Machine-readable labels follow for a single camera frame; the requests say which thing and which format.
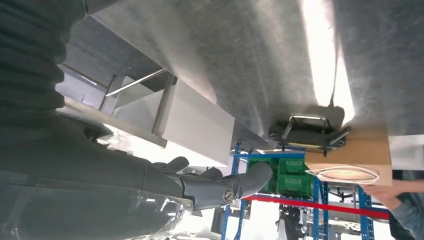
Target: red strap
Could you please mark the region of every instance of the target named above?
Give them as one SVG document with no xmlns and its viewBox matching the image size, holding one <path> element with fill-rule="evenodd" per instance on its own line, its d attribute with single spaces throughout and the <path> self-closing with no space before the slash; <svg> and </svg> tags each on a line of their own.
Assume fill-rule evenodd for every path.
<svg viewBox="0 0 424 240">
<path fill-rule="evenodd" d="M 352 208 L 352 207 L 344 207 L 344 206 L 335 206 L 335 205 L 328 205 L 328 204 L 321 204 L 321 203 L 315 203 L 315 202 L 308 202 L 308 201 L 302 201 L 302 200 L 294 200 L 294 199 L 282 199 L 282 198 L 276 198 L 276 197 L 267 197 L 267 196 L 257 196 L 252 195 L 249 197 L 244 198 L 245 200 L 256 200 L 261 202 L 272 202 L 272 203 L 278 203 L 278 204 L 284 204 L 284 205 L 291 205 L 291 206 L 299 206 L 299 207 L 309 207 L 314 209 L 322 209 L 322 210 L 329 210 L 329 211 L 336 211 L 336 212 L 343 212 L 343 213 L 350 213 L 350 214 L 358 214 L 363 215 L 371 218 L 378 218 L 378 219 L 389 219 L 389 213 L 386 211 L 379 211 L 379 210 L 370 210 L 370 209 L 359 209 L 359 208 Z"/>
</svg>

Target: white panel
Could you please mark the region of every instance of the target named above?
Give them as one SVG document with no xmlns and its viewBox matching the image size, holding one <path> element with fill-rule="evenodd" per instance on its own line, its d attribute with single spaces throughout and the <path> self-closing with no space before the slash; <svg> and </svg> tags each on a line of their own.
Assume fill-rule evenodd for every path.
<svg viewBox="0 0 424 240">
<path fill-rule="evenodd" d="M 424 170 L 424 135 L 389 136 L 394 170 Z"/>
<path fill-rule="evenodd" d="M 134 79 L 132 79 L 129 76 L 125 76 L 125 78 L 123 79 L 122 86 L 130 84 L 132 82 L 134 82 Z M 115 108 L 121 107 L 125 104 L 131 103 L 135 100 L 141 99 L 153 93 L 154 91 L 148 89 L 142 84 L 136 84 L 118 93 L 116 98 Z"/>
<path fill-rule="evenodd" d="M 150 132 L 162 93 L 163 90 L 120 106 L 113 116 Z M 168 140 L 166 148 L 133 144 L 130 151 L 151 162 L 167 163 L 184 156 L 190 166 L 224 167 L 232 164 L 229 153 L 233 127 L 232 116 L 178 81 L 170 90 L 159 125 L 159 135 Z"/>
<path fill-rule="evenodd" d="M 227 165 L 234 118 L 183 81 L 170 101 L 162 138 Z"/>
</svg>

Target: green crate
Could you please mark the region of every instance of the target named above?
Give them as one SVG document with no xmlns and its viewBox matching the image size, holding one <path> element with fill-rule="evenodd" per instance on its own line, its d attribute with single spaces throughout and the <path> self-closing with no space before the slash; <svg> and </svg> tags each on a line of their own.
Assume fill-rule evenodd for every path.
<svg viewBox="0 0 424 240">
<path fill-rule="evenodd" d="M 303 174 L 307 169 L 304 158 L 280 158 L 278 174 Z"/>
<path fill-rule="evenodd" d="M 313 179 L 310 174 L 280 174 L 278 175 L 276 192 L 281 195 L 310 197 L 312 196 Z"/>
<path fill-rule="evenodd" d="M 278 180 L 278 158 L 251 158 L 247 165 L 247 170 L 249 170 L 253 165 L 263 162 L 271 166 L 272 177 L 269 182 L 262 188 L 262 193 L 276 193 L 277 192 L 277 180 Z"/>
<path fill-rule="evenodd" d="M 278 171 L 278 165 L 279 160 L 278 158 L 271 158 L 271 157 L 265 157 L 265 158 L 251 158 L 249 160 L 249 164 L 247 166 L 247 169 L 250 169 L 253 165 L 255 165 L 258 162 L 264 162 L 271 166 L 271 169 L 273 171 Z"/>
</svg>

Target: shelf rack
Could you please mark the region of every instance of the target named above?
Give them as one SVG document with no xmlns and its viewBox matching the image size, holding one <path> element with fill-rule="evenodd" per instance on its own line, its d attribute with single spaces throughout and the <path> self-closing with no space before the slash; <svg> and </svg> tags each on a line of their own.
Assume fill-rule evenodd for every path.
<svg viewBox="0 0 424 240">
<path fill-rule="evenodd" d="M 237 175 L 239 170 L 240 161 L 249 162 L 252 158 L 303 158 L 304 153 L 266 153 L 266 154 L 241 154 L 239 153 L 239 144 L 235 145 L 234 157 L 231 167 L 231 174 Z M 240 240 L 243 228 L 243 219 L 245 214 L 246 201 L 262 201 L 279 203 L 283 205 L 309 207 L 313 208 L 313 239 L 329 240 L 329 213 L 328 211 L 338 211 L 344 213 L 351 213 L 360 215 L 360 230 L 362 240 L 374 240 L 374 226 L 373 221 L 368 217 L 378 219 L 389 219 L 389 211 L 384 208 L 372 207 L 371 197 L 366 195 L 364 191 L 358 187 L 359 194 L 359 208 L 342 207 L 336 205 L 329 205 L 329 186 L 327 182 L 321 182 L 317 177 L 314 177 L 313 183 L 313 197 L 312 200 L 297 199 L 291 197 L 283 197 L 279 195 L 261 194 L 246 197 L 241 200 L 240 216 L 238 221 L 237 233 L 234 240 Z M 323 226 L 320 226 L 320 212 L 323 210 Z M 230 206 L 225 207 L 224 219 L 222 223 L 221 240 L 226 240 L 227 223 L 230 215 Z"/>
</svg>

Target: metal rail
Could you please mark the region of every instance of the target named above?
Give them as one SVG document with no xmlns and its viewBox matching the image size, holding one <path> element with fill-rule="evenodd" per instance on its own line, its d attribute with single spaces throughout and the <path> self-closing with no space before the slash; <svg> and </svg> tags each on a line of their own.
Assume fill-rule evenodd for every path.
<svg viewBox="0 0 424 240">
<path fill-rule="evenodd" d="M 320 201 L 320 188 L 321 181 L 317 178 L 313 178 L 313 202 L 318 203 Z M 313 240 L 320 239 L 320 210 L 316 207 L 313 208 Z"/>
<path fill-rule="evenodd" d="M 120 87 L 120 88 L 118 88 L 118 89 L 116 89 L 116 90 L 114 90 L 114 91 L 106 94 L 106 97 L 110 97 L 112 95 L 115 95 L 115 94 L 119 93 L 122 90 L 125 90 L 127 88 L 130 88 L 130 87 L 136 85 L 136 84 L 139 84 L 141 82 L 144 82 L 146 80 L 149 80 L 149 79 L 151 79 L 153 77 L 156 77 L 159 74 L 163 74 L 164 72 L 166 72 L 166 70 L 164 68 L 162 68 L 161 70 L 155 71 L 154 73 L 151 73 L 151 74 L 149 74 L 149 75 L 147 75 L 145 77 L 142 77 L 142 78 L 140 78 L 138 80 L 135 80 L 135 81 L 133 81 L 131 83 L 128 83 L 127 85 L 124 85 L 124 86 L 122 86 L 122 87 Z"/>
<path fill-rule="evenodd" d="M 324 182 L 321 185 L 321 200 L 322 204 L 326 204 L 328 206 L 329 204 L 329 183 Z M 329 240 L 329 234 L 330 234 L 330 225 L 329 225 L 329 211 L 324 210 L 324 240 Z"/>
<path fill-rule="evenodd" d="M 358 187 L 359 208 L 372 208 L 371 197 Z M 374 223 L 366 215 L 360 216 L 360 232 L 362 240 L 374 240 Z"/>
<path fill-rule="evenodd" d="M 173 81 L 174 75 L 170 75 L 165 88 L 163 89 L 162 97 L 160 98 L 159 106 L 157 107 L 156 116 L 154 117 L 153 127 L 151 128 L 151 133 L 154 135 L 158 135 L 159 126 L 161 125 L 162 117 L 164 116 Z"/>
<path fill-rule="evenodd" d="M 91 77 L 85 75 L 84 73 L 76 70 L 75 68 L 73 68 L 73 67 L 71 67 L 69 65 L 66 65 L 66 64 L 62 63 L 62 64 L 59 65 L 59 67 L 64 68 L 64 69 L 66 69 L 66 70 L 68 70 L 70 72 L 73 72 L 74 74 L 78 75 L 81 79 L 89 82 L 90 84 L 92 84 L 94 86 L 98 86 L 98 87 L 100 87 L 100 88 L 102 88 L 104 90 L 107 90 L 108 89 L 107 86 L 105 86 L 102 83 L 100 83 L 100 82 L 92 79 Z"/>
</svg>

